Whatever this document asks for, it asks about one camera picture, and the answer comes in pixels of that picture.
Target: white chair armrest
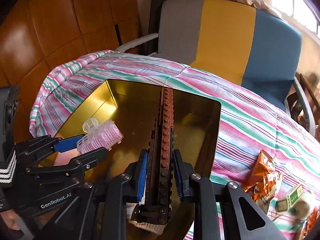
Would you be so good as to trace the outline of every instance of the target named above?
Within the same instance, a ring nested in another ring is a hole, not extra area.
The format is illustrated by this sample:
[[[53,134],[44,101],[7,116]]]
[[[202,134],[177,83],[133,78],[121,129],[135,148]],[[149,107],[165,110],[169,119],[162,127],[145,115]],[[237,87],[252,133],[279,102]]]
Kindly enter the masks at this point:
[[[299,102],[302,104],[302,109],[306,120],[306,130],[314,137],[316,134],[315,119],[313,117],[313,113],[309,105],[308,99],[296,77],[294,77],[293,86],[297,92]]]
[[[116,51],[120,52],[120,53],[124,53],[126,52],[128,49],[134,48],[138,45],[141,45],[143,43],[146,43],[147,41],[151,41],[155,38],[158,38],[159,34],[158,33],[152,33],[146,36],[143,36],[141,38],[135,39],[133,41],[129,41],[126,44],[123,44],[121,46],[119,46]]]

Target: lego stud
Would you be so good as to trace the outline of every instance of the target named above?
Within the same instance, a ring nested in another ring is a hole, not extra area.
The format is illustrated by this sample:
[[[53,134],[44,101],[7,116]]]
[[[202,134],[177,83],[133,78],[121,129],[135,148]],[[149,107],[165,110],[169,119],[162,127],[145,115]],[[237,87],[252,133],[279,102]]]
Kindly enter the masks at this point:
[[[167,185],[167,182],[168,182],[167,179],[163,179],[163,180],[160,181],[162,186]]]
[[[229,188],[236,189],[238,187],[238,184],[234,181],[231,181],[228,183],[228,186]]]
[[[165,223],[165,219],[164,218],[159,218],[159,224],[164,224]]]
[[[83,184],[83,187],[84,187],[84,188],[92,188],[92,187],[93,187],[93,184],[92,184],[92,182],[85,182],[85,183]]]
[[[192,178],[192,179],[196,179],[196,180],[197,180],[197,179],[201,179],[201,175],[198,174],[198,173],[194,173],[194,174],[191,175],[191,178]]]

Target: pink bristle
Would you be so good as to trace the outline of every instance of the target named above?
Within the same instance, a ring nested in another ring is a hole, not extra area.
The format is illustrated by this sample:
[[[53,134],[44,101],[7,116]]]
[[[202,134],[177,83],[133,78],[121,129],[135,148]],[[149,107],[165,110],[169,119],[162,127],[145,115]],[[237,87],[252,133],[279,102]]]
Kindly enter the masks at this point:
[[[100,147],[111,150],[111,147],[116,143],[120,143],[122,138],[123,134],[114,122],[108,119],[103,124],[89,130],[88,134],[77,143],[77,148],[81,154]]]
[[[66,165],[73,158],[80,155],[77,149],[73,149],[64,153],[58,153],[56,160],[54,161],[54,166]]]

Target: clear plastic hair clip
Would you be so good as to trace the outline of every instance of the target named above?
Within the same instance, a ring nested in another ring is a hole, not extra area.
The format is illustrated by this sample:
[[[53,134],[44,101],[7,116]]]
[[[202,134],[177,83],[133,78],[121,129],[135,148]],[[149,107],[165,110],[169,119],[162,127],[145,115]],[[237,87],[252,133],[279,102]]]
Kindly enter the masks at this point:
[[[96,118],[89,118],[84,122],[82,129],[87,134],[77,142],[77,149],[81,154],[100,147],[111,150],[111,147],[121,143],[124,137],[111,119],[99,124]]]

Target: window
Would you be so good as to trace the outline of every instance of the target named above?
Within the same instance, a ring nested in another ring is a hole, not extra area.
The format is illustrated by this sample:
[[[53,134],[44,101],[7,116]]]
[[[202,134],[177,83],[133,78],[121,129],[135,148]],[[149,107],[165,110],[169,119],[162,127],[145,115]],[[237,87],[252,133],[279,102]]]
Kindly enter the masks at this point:
[[[272,6],[292,16],[309,30],[317,33],[320,38],[320,28],[316,18],[303,0],[272,0]]]

